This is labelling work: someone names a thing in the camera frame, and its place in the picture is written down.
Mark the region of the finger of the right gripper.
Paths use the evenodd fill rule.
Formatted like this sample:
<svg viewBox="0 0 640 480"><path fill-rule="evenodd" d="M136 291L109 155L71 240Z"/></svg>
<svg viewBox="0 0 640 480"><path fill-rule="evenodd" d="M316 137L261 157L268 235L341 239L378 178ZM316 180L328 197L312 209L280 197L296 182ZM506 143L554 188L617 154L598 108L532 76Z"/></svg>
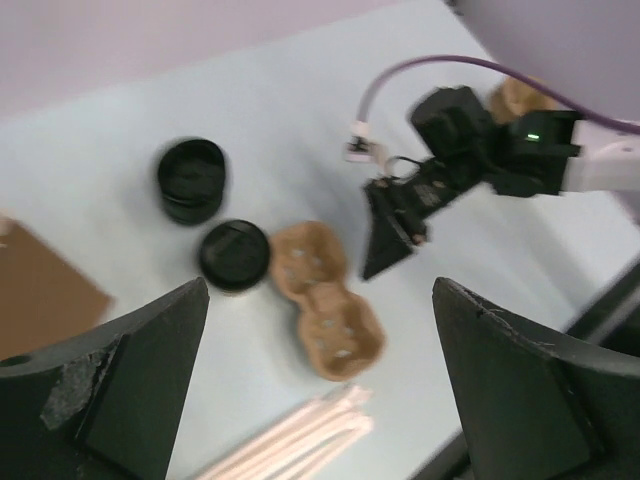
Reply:
<svg viewBox="0 0 640 480"><path fill-rule="evenodd" d="M418 216L399 193L366 192L370 233L361 278L370 280L414 253Z"/></svg>

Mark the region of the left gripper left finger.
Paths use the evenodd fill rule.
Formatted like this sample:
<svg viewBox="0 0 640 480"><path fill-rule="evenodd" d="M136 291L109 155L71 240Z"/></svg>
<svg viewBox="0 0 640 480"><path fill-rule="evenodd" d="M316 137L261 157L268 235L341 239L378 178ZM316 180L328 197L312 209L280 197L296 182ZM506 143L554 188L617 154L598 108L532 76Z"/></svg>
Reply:
<svg viewBox="0 0 640 480"><path fill-rule="evenodd" d="M201 278L1 363L4 479L163 479L203 335Z"/></svg>

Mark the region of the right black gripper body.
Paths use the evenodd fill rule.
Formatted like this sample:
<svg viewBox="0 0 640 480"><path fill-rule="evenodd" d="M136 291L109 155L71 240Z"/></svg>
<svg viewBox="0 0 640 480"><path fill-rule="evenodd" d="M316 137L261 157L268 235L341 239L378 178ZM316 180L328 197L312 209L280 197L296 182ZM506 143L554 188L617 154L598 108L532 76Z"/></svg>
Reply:
<svg viewBox="0 0 640 480"><path fill-rule="evenodd" d="M385 175L369 181L371 245L421 245L429 240L426 219L480 182L480 168L463 160L430 159L406 177Z"/></svg>

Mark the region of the single brown cup carrier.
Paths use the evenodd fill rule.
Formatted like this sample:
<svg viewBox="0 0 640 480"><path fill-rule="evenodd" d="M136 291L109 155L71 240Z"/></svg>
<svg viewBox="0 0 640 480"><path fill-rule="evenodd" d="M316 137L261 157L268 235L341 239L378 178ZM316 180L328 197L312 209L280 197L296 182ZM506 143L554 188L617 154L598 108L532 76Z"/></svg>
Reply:
<svg viewBox="0 0 640 480"><path fill-rule="evenodd" d="M370 368L386 347L386 334L365 298L347 288L348 261L334 231L305 221L269 242L271 278L299 307L297 335L314 371L346 382Z"/></svg>

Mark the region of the brown paper bag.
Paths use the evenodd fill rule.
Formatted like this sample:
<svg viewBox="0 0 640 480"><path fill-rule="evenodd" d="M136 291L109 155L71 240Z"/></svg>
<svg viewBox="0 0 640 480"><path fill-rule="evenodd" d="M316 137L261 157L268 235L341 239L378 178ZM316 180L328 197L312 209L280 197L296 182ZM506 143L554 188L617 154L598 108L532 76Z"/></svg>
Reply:
<svg viewBox="0 0 640 480"><path fill-rule="evenodd" d="M22 223L1 218L1 358L84 333L111 297Z"/></svg>

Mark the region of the black cup lid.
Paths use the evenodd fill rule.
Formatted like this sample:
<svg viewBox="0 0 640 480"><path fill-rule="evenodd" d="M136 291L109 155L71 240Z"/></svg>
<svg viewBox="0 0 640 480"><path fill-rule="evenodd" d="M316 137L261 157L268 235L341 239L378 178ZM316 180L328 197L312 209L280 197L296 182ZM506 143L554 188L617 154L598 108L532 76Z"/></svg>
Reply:
<svg viewBox="0 0 640 480"><path fill-rule="evenodd" d="M214 287L237 294L264 279L271 248L257 225L232 219L215 226L203 238L197 260L201 273Z"/></svg>

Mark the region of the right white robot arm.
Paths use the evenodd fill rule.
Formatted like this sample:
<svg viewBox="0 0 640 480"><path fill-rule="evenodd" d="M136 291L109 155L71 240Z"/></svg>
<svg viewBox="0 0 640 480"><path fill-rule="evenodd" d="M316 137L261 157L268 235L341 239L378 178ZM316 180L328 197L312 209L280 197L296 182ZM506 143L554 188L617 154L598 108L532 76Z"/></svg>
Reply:
<svg viewBox="0 0 640 480"><path fill-rule="evenodd" d="M390 172L363 188L371 230L367 281L429 239L427 219L481 183L501 196L639 189L639 137L572 110L531 111L498 124L467 87L439 89L408 121L431 153L405 178Z"/></svg>

